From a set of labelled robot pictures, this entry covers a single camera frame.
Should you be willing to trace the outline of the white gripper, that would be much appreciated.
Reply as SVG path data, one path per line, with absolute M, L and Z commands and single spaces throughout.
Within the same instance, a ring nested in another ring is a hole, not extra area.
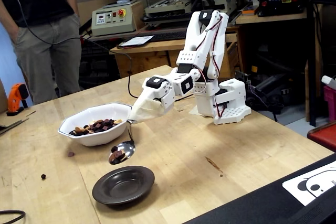
M 145 97 L 159 101 L 164 111 L 168 111 L 175 101 L 175 92 L 168 79 L 159 76 L 149 78 L 143 85 Z

